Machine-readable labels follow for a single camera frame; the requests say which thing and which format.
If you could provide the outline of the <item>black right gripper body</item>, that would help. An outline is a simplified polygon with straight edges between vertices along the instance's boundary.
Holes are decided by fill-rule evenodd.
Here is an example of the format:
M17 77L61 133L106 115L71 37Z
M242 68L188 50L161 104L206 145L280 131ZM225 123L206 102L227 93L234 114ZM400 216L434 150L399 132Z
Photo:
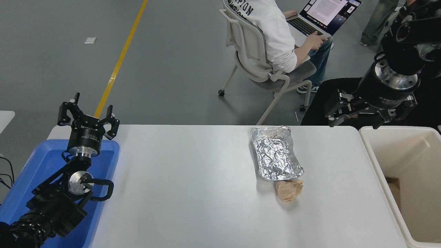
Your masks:
M355 90L355 96L379 109L393 109L418 87L418 75L369 71Z

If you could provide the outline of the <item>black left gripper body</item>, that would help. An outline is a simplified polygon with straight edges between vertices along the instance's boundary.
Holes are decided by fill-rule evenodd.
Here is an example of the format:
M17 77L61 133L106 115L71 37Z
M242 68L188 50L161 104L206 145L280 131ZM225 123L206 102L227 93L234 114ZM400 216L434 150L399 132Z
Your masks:
M99 119L92 116L74 119L71 124L68 150L88 147L95 151L100 151L105 130L103 125L99 125L98 122Z

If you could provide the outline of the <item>person's right hand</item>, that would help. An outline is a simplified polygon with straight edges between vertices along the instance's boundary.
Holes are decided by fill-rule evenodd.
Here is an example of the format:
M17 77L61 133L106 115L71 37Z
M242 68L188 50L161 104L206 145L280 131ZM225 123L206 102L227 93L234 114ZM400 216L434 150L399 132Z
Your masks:
M318 50L321 45L327 40L328 38L326 36L318 35L318 32L314 32L307 36L302 46L305 46L308 49Z

